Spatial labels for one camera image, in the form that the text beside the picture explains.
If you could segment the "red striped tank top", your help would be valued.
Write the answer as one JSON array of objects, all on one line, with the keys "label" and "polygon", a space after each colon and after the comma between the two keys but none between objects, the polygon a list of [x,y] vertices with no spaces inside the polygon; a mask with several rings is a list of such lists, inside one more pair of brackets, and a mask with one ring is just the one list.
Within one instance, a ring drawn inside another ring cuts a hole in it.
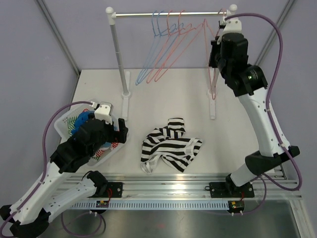
[{"label": "red striped tank top", "polygon": [[119,143],[117,142],[113,142],[111,143],[111,148],[107,149],[107,150],[103,150],[103,149],[99,149],[94,155],[93,155],[93,159],[98,160],[100,159],[100,157],[105,156],[106,154],[110,153],[112,150],[114,150],[117,146],[119,145]]}]

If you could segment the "pink hanger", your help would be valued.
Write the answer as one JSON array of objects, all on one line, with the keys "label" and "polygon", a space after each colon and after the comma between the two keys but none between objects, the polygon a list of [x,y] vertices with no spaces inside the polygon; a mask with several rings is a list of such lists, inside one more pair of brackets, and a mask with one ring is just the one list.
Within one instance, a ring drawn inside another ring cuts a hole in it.
[{"label": "pink hanger", "polygon": [[[206,69],[208,70],[208,77],[209,77],[209,89],[208,93],[211,96],[212,100],[216,99],[216,84],[218,76],[216,75],[216,69],[211,66],[212,63],[212,57],[211,57],[211,51],[212,51],[212,40],[216,40],[220,33],[220,27],[218,27],[217,30],[213,30],[211,26],[209,25],[208,21],[204,19],[203,21],[203,31],[204,31],[204,43],[205,43],[205,50],[206,50]],[[210,32],[212,38],[210,41],[208,41],[207,38],[207,31]]]},{"label": "pink hanger", "polygon": [[189,48],[189,46],[196,40],[196,38],[199,36],[200,32],[203,30],[203,22],[199,23],[197,25],[192,24],[193,30],[187,35],[187,37],[182,41],[182,43],[180,44],[180,46],[176,49],[176,51],[174,52],[174,54],[172,55],[172,57],[169,59],[168,63],[165,66],[169,66],[171,63],[171,67],[169,69],[172,68],[172,66],[175,65],[175,63],[179,60],[179,58],[181,58],[181,56],[185,53],[185,51]]},{"label": "pink hanger", "polygon": [[192,24],[189,23],[188,25],[184,26],[184,23],[180,22],[182,13],[185,10],[181,10],[178,14],[177,23],[169,25],[169,17],[173,11],[171,10],[168,15],[166,16],[166,31],[167,31],[167,39],[165,43],[162,45],[162,48],[158,52],[157,57],[155,58],[155,62],[152,65],[152,69],[146,75],[146,82],[149,84],[152,81],[157,82],[164,72],[167,71],[172,63],[169,66],[165,66],[169,59],[172,57],[176,49],[180,46],[182,41],[187,37],[187,35],[193,30]]}]

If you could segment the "green striped tank top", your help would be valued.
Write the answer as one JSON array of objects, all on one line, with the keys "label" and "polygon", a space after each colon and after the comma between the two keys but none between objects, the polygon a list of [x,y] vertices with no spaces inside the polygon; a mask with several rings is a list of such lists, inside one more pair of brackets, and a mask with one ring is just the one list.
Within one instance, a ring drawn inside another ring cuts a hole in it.
[{"label": "green striped tank top", "polygon": [[72,136],[74,130],[76,129],[76,127],[75,127],[76,120],[77,120],[77,117],[68,117],[67,120],[66,120],[67,133],[68,133],[69,136]]}]

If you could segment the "black and white striped top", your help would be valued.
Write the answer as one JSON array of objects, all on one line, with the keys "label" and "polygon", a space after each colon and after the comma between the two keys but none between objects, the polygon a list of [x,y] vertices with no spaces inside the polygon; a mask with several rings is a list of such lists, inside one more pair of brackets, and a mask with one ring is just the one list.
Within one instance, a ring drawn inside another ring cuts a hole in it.
[{"label": "black and white striped top", "polygon": [[143,172],[151,174],[159,160],[184,172],[203,145],[202,139],[184,137],[185,133],[183,118],[170,118],[166,126],[155,128],[149,133],[142,142],[140,167]]}]

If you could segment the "grey-blue tank top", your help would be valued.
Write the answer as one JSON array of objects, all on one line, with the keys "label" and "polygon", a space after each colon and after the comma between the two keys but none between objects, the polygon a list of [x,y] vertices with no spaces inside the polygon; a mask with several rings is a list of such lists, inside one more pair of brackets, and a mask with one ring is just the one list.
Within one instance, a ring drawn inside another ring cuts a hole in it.
[{"label": "grey-blue tank top", "polygon": [[107,149],[109,149],[109,148],[111,148],[111,142],[106,142],[106,143],[101,147],[101,149],[103,149],[103,150],[107,150]]}]

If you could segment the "bright blue tank top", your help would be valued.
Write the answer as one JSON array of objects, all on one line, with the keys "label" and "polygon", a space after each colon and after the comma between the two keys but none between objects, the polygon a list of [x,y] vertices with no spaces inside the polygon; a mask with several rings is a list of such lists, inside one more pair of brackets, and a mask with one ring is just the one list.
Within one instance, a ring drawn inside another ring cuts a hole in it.
[{"label": "bright blue tank top", "polygon": [[82,124],[84,124],[88,119],[93,119],[94,117],[95,116],[93,111],[83,111],[75,120],[72,133],[74,134],[75,132],[77,132]]}]

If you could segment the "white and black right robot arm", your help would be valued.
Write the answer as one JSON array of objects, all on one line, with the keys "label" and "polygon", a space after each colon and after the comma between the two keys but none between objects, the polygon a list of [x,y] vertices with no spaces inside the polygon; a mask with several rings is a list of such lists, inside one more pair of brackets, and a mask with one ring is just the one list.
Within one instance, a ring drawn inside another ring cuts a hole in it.
[{"label": "white and black right robot arm", "polygon": [[268,83],[259,66],[248,63],[248,40],[241,33],[227,33],[211,41],[209,66],[219,70],[225,84],[243,105],[259,149],[245,157],[245,163],[225,178],[229,196],[242,193],[251,180],[300,155],[298,146],[282,139],[280,126],[271,124],[274,116],[266,98]]}]

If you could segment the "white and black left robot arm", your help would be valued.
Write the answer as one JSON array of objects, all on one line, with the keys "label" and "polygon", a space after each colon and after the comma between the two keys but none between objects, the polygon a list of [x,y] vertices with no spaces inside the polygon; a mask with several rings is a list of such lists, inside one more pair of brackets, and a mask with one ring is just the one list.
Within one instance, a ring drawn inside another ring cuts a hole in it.
[{"label": "white and black left robot arm", "polygon": [[88,163],[90,158],[107,142],[127,140],[125,120],[118,119],[119,129],[104,120],[89,119],[51,155],[39,181],[16,203],[4,205],[0,216],[10,222],[13,238],[37,238],[63,211],[86,197],[110,194],[107,179],[98,171],[88,172],[85,179],[68,191],[53,197],[60,184]]}]

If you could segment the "white plastic basket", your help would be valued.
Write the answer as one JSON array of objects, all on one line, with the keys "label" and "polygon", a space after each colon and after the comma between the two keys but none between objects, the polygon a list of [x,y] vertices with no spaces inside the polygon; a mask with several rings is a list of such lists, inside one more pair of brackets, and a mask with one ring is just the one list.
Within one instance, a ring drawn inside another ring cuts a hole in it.
[{"label": "white plastic basket", "polygon": [[[94,101],[98,102],[96,99],[91,99],[89,102]],[[64,113],[60,118],[58,118],[54,123],[54,128],[62,138],[62,141],[66,141],[70,138],[70,136],[67,133],[67,124],[66,120],[68,117],[78,117],[83,111],[95,111],[94,108],[89,104],[78,104],[74,106],[74,108],[70,109],[66,113]],[[119,125],[118,125],[118,119],[119,117],[113,113],[111,113],[112,117],[112,124],[114,126],[114,129],[119,131]],[[114,156],[115,153],[117,153],[121,148],[124,147],[125,144],[119,143],[119,145],[112,150],[110,153],[106,154],[105,156],[100,157],[100,159],[95,160],[92,157],[89,159],[87,166],[90,168],[95,168],[102,163],[104,163],[106,160]]]}]

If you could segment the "silver and white clothes rack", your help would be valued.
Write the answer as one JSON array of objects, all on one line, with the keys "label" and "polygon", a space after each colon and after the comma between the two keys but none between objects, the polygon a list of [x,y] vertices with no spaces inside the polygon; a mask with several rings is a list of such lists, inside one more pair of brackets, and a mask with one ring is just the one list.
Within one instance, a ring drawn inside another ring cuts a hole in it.
[{"label": "silver and white clothes rack", "polygon": [[[171,18],[172,16],[175,16],[178,18],[178,14],[180,12],[172,12],[170,14]],[[127,120],[128,119],[128,112],[129,112],[129,99],[131,97],[131,92],[129,90],[130,87],[130,72],[124,70],[123,66],[123,61],[122,61],[122,56],[119,48],[119,41],[118,41],[118,35],[116,31],[116,26],[115,26],[115,21],[118,18],[132,18],[132,17],[149,17],[151,18],[152,13],[129,13],[129,14],[121,14],[121,13],[116,13],[112,7],[107,7],[106,8],[106,14],[108,18],[108,22],[110,25],[111,29],[111,34],[112,34],[112,39],[113,39],[113,44],[114,44],[114,49],[115,49],[115,54],[117,58],[117,64],[118,64],[118,70],[120,74],[120,79],[122,83],[122,117]],[[209,13],[207,12],[184,12],[182,16],[208,16]]]}]

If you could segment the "aluminium mounting rail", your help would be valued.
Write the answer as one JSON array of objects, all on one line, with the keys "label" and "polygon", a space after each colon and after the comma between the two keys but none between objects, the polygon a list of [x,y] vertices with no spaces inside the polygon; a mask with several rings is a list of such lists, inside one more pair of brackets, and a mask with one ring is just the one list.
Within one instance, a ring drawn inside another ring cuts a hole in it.
[{"label": "aluminium mounting rail", "polygon": [[[77,185],[84,173],[73,174],[58,185],[52,196],[57,196]],[[125,200],[210,200],[210,192],[205,190],[210,182],[224,181],[224,174],[118,174],[103,173],[108,181],[122,182],[122,198]],[[267,200],[302,200],[300,191],[285,191],[278,188],[265,177]],[[277,182],[285,187],[294,187],[296,180],[283,179],[277,176]],[[248,200],[263,198],[264,185],[258,179],[252,183],[255,197]]]}]

